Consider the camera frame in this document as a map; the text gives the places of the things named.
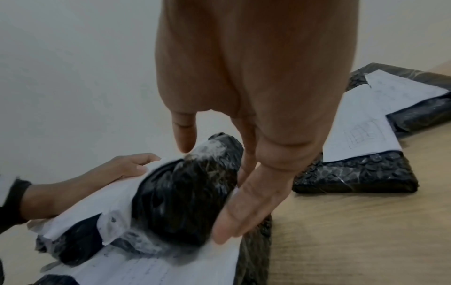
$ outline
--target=white paper sheet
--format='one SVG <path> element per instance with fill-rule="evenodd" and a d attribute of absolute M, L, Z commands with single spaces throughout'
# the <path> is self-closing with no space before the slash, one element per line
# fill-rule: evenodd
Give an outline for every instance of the white paper sheet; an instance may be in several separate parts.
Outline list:
<path fill-rule="evenodd" d="M 43 274 L 69 275 L 80 285 L 232 285 L 240 242 L 210 242 L 184 259 L 143 258 L 106 246 L 79 266 L 60 264 Z"/>
<path fill-rule="evenodd" d="M 382 70 L 369 73 L 365 78 L 374 91 L 376 105 L 384 115 L 449 92 L 440 87 L 392 75 Z"/>
<path fill-rule="evenodd" d="M 332 129 L 323 146 L 324 162 L 389 150 L 401 150 L 385 115 L 375 108 L 369 85 L 343 95 Z"/>
<path fill-rule="evenodd" d="M 34 223 L 30 230 L 44 236 L 46 239 L 56 240 L 76 223 L 104 213 L 108 217 L 114 216 L 117 219 L 114 228 L 103 227 L 102 231 L 99 231 L 102 238 L 111 242 L 119 237 L 127 227 L 130 227 L 130 218 L 123 217 L 131 215 L 132 198 L 138 190 L 141 181 L 154 169 L 171 160 L 162 159 L 157 162 L 151 162 L 146 165 L 148 171 L 145 175 L 113 182 L 84 198 L 59 216 L 50 220 L 43 220 L 40 223 Z"/>

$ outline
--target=wooden table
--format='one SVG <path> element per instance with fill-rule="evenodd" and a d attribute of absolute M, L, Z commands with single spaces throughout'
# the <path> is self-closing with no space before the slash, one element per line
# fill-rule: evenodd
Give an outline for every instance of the wooden table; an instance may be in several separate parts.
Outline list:
<path fill-rule="evenodd" d="M 451 284 L 451 123 L 401 143 L 417 193 L 292 193 L 274 211 L 271 285 Z"/>

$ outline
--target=black sleeve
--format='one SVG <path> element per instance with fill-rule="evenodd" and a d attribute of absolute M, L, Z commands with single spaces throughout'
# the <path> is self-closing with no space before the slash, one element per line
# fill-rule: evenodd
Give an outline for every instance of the black sleeve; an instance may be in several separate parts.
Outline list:
<path fill-rule="evenodd" d="M 0 234 L 8 230 L 10 227 L 26 223 L 20 216 L 20 201 L 30 182 L 16 179 L 9 189 L 9 193 L 3 205 L 0 205 Z"/>

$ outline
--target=hand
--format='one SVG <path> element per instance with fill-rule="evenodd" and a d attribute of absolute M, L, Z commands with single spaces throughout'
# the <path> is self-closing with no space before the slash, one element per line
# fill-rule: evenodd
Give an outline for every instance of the hand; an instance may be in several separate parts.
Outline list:
<path fill-rule="evenodd" d="M 357 14 L 357 0 L 163 2 L 157 82 L 179 149 L 193 148 L 196 113 L 206 110 L 230 116 L 245 147 L 217 243 L 262 221 L 321 151 L 351 69 Z"/>
<path fill-rule="evenodd" d="M 151 153 L 118 156 L 79 177 L 55 184 L 31 185 L 22 198 L 21 216 L 27 220 L 57 216 L 116 180 L 145 174 L 144 165 L 158 160 Z"/>

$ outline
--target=package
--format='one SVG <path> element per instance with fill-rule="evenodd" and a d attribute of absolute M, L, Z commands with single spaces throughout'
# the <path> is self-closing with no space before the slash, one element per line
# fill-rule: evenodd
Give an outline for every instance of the package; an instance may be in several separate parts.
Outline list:
<path fill-rule="evenodd" d="M 86 270 L 86 264 L 112 247 L 139 256 L 143 262 L 194 254 L 210 243 L 213 223 L 236 187 L 242 153 L 242 145 L 235 138 L 216 134 L 184 158 L 162 162 L 138 184 L 131 183 L 137 186 L 134 192 L 131 186 L 125 191 L 133 193 L 130 198 L 118 199 L 108 210 L 75 223 L 57 238 L 39 235 L 37 250 L 77 266 L 78 271 Z M 114 206 L 123 205 L 121 209 L 127 211 L 127 200 L 130 222 L 118 227 L 127 224 L 127 215 Z M 266 284 L 270 244 L 268 217 L 237 245 L 233 284 Z M 75 271 L 65 272 L 47 272 L 36 284 L 59 284 L 61 276 L 67 277 L 64 282 L 72 282 L 70 275 Z"/>
<path fill-rule="evenodd" d="M 365 75 L 379 69 L 413 81 L 451 90 L 451 77 L 449 76 L 379 63 L 371 63 L 352 72 L 347 90 L 365 84 Z M 389 114 L 387 118 L 398 138 L 451 121 L 451 93 Z"/>
<path fill-rule="evenodd" d="M 337 162 L 323 162 L 321 155 L 293 183 L 293 191 L 300 194 L 413 193 L 417 189 L 409 161 L 395 151 Z"/>

